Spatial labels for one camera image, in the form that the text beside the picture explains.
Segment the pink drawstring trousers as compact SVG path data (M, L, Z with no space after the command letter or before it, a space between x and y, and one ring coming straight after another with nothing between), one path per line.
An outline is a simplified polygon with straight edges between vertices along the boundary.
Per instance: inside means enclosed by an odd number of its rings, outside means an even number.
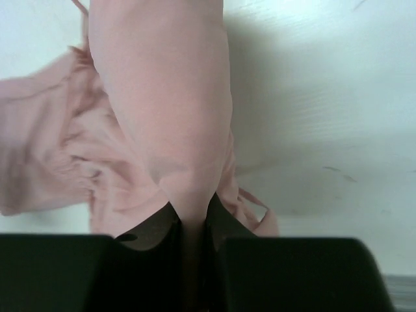
M1 81L1 214L88 203L120 235L173 205L199 228L211 198L274 236L239 188L222 1L91 1L83 44Z

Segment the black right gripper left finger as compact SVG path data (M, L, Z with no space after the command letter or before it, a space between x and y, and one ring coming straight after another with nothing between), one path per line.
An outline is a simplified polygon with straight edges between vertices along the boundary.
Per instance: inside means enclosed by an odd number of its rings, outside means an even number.
M181 222L165 205L105 235L1 235L2 311L179 311Z

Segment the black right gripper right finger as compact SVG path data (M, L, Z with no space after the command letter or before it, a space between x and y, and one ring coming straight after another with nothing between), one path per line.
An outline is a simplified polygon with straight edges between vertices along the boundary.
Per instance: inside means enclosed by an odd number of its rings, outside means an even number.
M210 311L393 311L369 249L353 238L264 238L214 196L205 221Z

